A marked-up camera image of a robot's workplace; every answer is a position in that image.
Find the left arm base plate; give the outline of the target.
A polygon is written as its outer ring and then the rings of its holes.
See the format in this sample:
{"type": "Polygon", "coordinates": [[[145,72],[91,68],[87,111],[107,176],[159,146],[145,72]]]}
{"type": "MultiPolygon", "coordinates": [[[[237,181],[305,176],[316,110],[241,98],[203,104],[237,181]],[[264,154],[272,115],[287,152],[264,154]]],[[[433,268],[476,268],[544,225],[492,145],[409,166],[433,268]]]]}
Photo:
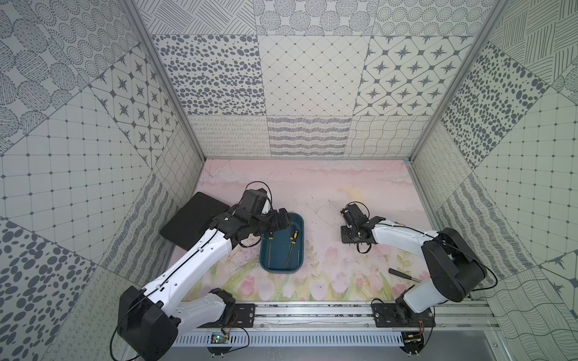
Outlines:
{"type": "Polygon", "coordinates": [[[254,303],[241,303],[227,306],[221,319],[213,323],[206,323],[200,326],[200,328],[252,328],[254,326],[256,307],[257,305],[254,303]]]}

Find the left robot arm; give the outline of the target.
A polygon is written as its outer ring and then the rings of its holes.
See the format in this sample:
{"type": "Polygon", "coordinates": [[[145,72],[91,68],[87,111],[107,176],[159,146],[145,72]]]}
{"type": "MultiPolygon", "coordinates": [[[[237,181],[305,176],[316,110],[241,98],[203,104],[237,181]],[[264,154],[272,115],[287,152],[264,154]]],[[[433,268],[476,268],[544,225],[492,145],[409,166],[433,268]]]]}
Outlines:
{"type": "Polygon", "coordinates": [[[236,300],[221,288],[202,299],[184,297],[212,266],[250,236],[269,236],[291,225],[286,209],[274,209],[267,184],[250,184],[238,203],[212,218],[200,240],[173,266],[143,288],[120,296],[113,336],[122,338],[137,359],[159,360],[179,335],[201,326],[217,326],[224,337],[236,327],[236,300]]]}

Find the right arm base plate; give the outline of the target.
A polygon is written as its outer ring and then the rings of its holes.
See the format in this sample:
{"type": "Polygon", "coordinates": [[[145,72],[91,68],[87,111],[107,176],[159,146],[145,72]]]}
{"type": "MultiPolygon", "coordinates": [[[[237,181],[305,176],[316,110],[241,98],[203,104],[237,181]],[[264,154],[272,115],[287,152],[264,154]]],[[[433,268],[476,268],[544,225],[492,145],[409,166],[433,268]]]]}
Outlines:
{"type": "Polygon", "coordinates": [[[422,313],[415,313],[401,304],[377,302],[370,305],[373,320],[378,328],[420,328],[435,327],[433,311],[428,308],[422,313]]]}

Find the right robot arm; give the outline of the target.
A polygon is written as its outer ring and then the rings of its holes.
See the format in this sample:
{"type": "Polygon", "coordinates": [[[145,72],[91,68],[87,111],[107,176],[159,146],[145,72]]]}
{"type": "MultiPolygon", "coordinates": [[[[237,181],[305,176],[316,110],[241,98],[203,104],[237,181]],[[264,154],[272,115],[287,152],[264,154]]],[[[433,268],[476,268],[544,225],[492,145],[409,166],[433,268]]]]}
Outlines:
{"type": "Polygon", "coordinates": [[[404,322],[444,302],[462,302],[489,273],[489,267],[452,228],[421,231],[379,216],[369,218],[355,202],[340,213],[346,223],[340,229],[343,244],[392,246],[425,261],[429,278],[395,301],[395,312],[404,322]]]}

